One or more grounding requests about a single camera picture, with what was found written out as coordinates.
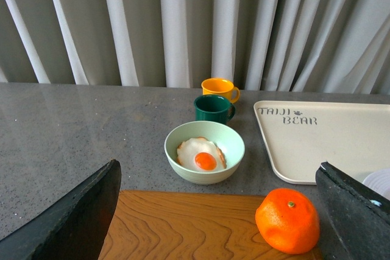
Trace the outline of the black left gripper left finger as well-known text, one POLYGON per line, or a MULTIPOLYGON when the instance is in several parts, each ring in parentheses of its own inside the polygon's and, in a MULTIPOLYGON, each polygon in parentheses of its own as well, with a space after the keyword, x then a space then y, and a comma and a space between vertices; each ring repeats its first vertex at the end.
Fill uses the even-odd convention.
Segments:
POLYGON ((97 259, 118 202, 121 165, 111 160, 1 240, 1 259, 97 259))

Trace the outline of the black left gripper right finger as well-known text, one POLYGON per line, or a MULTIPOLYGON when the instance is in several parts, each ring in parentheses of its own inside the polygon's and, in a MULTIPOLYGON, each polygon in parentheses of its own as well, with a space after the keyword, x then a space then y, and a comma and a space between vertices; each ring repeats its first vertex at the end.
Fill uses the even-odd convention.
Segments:
POLYGON ((323 207, 350 259, 389 259, 389 200, 328 162, 315 180, 323 207))

